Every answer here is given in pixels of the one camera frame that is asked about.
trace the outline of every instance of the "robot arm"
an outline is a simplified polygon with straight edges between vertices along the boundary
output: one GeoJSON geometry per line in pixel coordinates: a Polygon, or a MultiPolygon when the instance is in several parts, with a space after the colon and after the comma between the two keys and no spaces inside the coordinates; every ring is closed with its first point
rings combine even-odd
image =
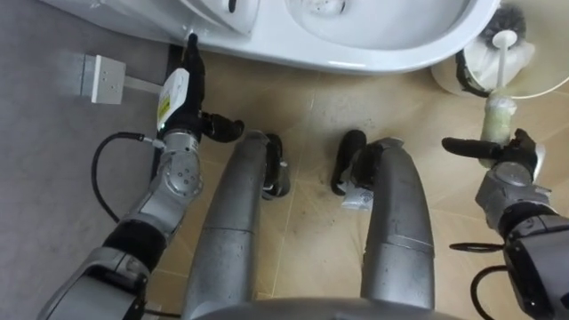
{"type": "Polygon", "coordinates": [[[162,149],[157,175],[145,195],[46,303],[41,320],[141,319],[145,291],[188,205],[202,190],[197,147],[201,135],[221,142],[239,138],[244,126],[201,111],[204,64],[190,35],[182,68],[166,82],[158,109],[162,149]],[[172,84],[185,84],[186,87],[172,84]]]}
{"type": "Polygon", "coordinates": [[[569,317],[569,219],[549,206],[549,190],[533,184],[533,140],[518,129],[504,148],[453,138],[444,139],[443,146],[459,156],[495,161],[476,202],[488,227],[504,239],[504,260],[520,308],[535,319],[569,317]]]}

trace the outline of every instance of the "white bin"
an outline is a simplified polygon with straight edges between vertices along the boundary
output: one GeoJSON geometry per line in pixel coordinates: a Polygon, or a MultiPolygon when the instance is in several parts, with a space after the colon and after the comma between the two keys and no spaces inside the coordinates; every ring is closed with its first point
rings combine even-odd
{"type": "MultiPolygon", "coordinates": [[[[535,45],[530,64],[507,86],[515,99],[529,99],[552,92],[569,80],[569,0],[514,0],[525,14],[526,41],[535,45]]],[[[437,83],[448,92],[471,96],[457,79],[455,57],[431,67],[437,83]]]]}

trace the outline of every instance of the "power cord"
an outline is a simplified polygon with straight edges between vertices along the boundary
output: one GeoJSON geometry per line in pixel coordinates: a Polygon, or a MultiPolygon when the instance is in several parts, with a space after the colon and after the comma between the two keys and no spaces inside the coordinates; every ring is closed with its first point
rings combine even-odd
{"type": "MultiPolygon", "coordinates": [[[[108,206],[107,202],[103,198],[102,194],[99,190],[99,182],[97,180],[97,169],[99,167],[99,158],[100,154],[102,153],[103,149],[109,144],[112,140],[117,139],[128,139],[128,140],[136,140],[138,142],[148,142],[151,143],[155,148],[164,148],[164,143],[160,140],[153,140],[150,138],[146,138],[146,136],[142,133],[134,133],[134,132],[117,132],[114,134],[109,135],[105,140],[103,140],[100,145],[95,150],[95,154],[92,157],[91,162],[91,185],[92,191],[97,198],[100,206],[105,210],[107,215],[112,219],[115,223],[120,221],[120,218],[113,212],[113,210],[108,206]]],[[[180,314],[162,312],[162,311],[155,311],[152,309],[144,309],[145,314],[149,314],[152,316],[163,316],[163,317],[170,317],[170,318],[181,318],[180,314]]]]}
{"type": "Polygon", "coordinates": [[[99,190],[99,182],[97,180],[97,169],[99,167],[99,157],[100,153],[103,149],[108,145],[108,143],[112,140],[116,139],[129,139],[129,140],[137,140],[142,142],[144,140],[144,134],[142,133],[133,133],[133,132],[117,132],[114,134],[109,135],[105,140],[103,140],[100,145],[95,150],[95,154],[92,156],[91,162],[91,185],[92,191],[97,198],[100,206],[103,207],[107,215],[112,219],[115,223],[120,221],[120,218],[113,212],[113,210],[108,206],[107,202],[103,198],[102,194],[99,190]]]}
{"type": "Polygon", "coordinates": [[[478,285],[486,276],[499,271],[508,271],[508,268],[506,266],[491,266],[483,268],[474,276],[474,279],[472,279],[472,283],[470,284],[470,298],[472,299],[472,304],[474,305],[474,309],[477,310],[477,313],[484,320],[494,320],[494,318],[488,315],[484,308],[482,308],[482,304],[480,304],[480,300],[478,299],[478,285]]]}
{"type": "Polygon", "coordinates": [[[162,311],[155,311],[155,310],[150,310],[150,309],[144,309],[144,313],[147,315],[163,316],[163,317],[169,317],[169,318],[174,318],[174,319],[180,319],[181,318],[181,315],[179,315],[179,314],[162,312],[162,311]]]}
{"type": "MultiPolygon", "coordinates": [[[[461,244],[451,244],[449,246],[451,249],[460,252],[472,252],[472,253],[492,253],[498,252],[504,249],[503,244],[480,244],[480,243],[461,243],[461,244]]],[[[484,268],[478,272],[472,282],[470,283],[470,299],[474,305],[474,309],[484,320],[494,320],[482,307],[480,299],[478,298],[478,285],[486,276],[499,271],[508,271],[506,266],[491,266],[484,268]]]]}

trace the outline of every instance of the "yellow label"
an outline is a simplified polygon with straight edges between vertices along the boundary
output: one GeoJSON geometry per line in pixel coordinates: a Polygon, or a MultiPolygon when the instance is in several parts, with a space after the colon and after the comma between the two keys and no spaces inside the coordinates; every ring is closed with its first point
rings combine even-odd
{"type": "Polygon", "coordinates": [[[161,121],[166,112],[170,110],[170,96],[167,96],[158,107],[158,121],[161,121]]]}

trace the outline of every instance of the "toilet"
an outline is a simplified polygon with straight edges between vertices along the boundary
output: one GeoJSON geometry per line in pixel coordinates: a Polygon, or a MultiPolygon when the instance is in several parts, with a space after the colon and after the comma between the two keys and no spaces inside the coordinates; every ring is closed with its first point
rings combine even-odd
{"type": "Polygon", "coordinates": [[[43,0],[104,28],[298,68],[377,75],[429,67],[476,37],[500,0],[43,0]]]}

